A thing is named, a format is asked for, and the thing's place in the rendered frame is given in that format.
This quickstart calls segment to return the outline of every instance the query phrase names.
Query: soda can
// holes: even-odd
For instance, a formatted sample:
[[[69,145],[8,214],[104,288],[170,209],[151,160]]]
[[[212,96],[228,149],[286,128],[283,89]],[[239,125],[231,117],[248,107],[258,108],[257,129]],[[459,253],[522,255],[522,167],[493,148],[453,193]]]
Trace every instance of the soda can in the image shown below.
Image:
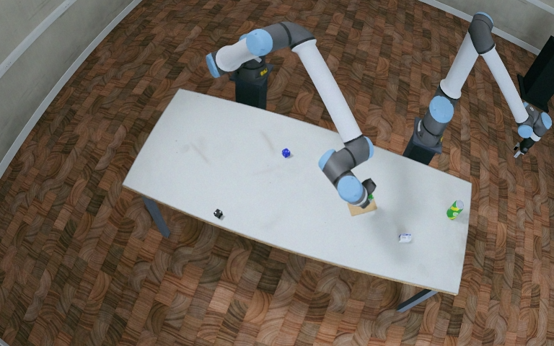
[[[464,203],[461,200],[457,200],[452,203],[450,209],[447,210],[447,216],[450,220],[454,220],[456,216],[462,212],[462,210],[464,210]]]

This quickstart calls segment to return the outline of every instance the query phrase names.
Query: white small box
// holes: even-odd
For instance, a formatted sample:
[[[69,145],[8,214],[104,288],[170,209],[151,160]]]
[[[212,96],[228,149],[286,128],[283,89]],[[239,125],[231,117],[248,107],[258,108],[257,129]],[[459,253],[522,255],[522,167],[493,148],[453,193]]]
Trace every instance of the white small box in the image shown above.
[[[398,236],[398,242],[400,243],[409,243],[410,241],[412,241],[411,233],[402,233]]]

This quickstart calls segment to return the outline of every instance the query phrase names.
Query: blue joint cap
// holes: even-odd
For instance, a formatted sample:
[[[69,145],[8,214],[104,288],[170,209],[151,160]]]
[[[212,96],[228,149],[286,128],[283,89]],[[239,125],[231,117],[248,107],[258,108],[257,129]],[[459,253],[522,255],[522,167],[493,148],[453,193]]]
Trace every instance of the blue joint cap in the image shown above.
[[[340,198],[348,203],[355,203],[364,194],[364,187],[356,177],[347,175],[338,181],[337,191]]]
[[[542,120],[542,123],[545,125],[546,129],[550,129],[552,127],[552,119],[546,114],[545,112],[540,113],[540,118]]]
[[[334,152],[335,150],[330,149],[330,150],[327,150],[327,152],[323,154],[323,156],[321,156],[320,161],[318,163],[321,170],[323,170],[323,167],[325,167],[325,164],[327,163],[327,161],[329,161],[329,158],[331,157],[331,155],[333,155]]]
[[[529,138],[533,134],[533,128],[529,125],[520,125],[517,128],[517,133],[523,138]]]
[[[206,56],[206,63],[208,64],[208,70],[210,70],[210,73],[214,78],[218,78],[221,76],[217,71],[216,62],[214,61],[214,57],[211,56],[211,53]]]
[[[256,29],[246,36],[246,47],[255,56],[264,56],[273,48],[273,38],[264,29]]]
[[[435,96],[429,104],[429,112],[439,123],[448,123],[454,116],[452,103],[444,96]]]
[[[489,18],[491,20],[491,23],[493,23],[493,26],[494,26],[494,21],[493,19],[491,18],[491,16],[489,16],[488,14],[486,14],[485,12],[477,12],[476,14],[482,14],[483,16]]]
[[[371,142],[371,139],[365,137],[367,140],[367,143],[369,144],[369,158],[370,159],[373,156],[374,148],[373,148],[373,142]]]

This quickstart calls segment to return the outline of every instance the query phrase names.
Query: white table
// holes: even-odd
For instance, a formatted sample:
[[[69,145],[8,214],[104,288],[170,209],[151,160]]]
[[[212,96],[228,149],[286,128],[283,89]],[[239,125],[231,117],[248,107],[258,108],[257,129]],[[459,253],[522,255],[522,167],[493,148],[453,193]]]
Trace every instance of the white table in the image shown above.
[[[123,186],[145,197],[165,236],[154,200],[273,247],[426,288],[407,309],[437,291],[456,295],[471,183],[375,148],[353,173],[375,181],[378,209],[353,217],[317,165],[328,149],[343,147],[330,130],[179,90]],[[465,210],[452,221],[455,200]],[[402,233],[412,241],[399,243]]]

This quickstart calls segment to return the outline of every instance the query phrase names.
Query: wooden floor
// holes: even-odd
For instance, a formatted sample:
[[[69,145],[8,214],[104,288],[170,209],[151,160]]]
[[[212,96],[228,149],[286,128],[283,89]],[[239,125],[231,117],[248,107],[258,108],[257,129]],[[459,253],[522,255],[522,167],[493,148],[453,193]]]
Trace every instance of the wooden floor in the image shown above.
[[[10,345],[554,345],[554,138],[516,127],[479,58],[431,165],[473,184],[458,296],[272,249],[122,189],[179,88],[234,99],[204,57],[280,21],[305,26],[364,134],[401,154],[469,23],[416,0],[145,0],[88,57],[0,179],[0,336]],[[495,37],[511,77],[531,53]],[[289,49],[268,109],[326,128]]]

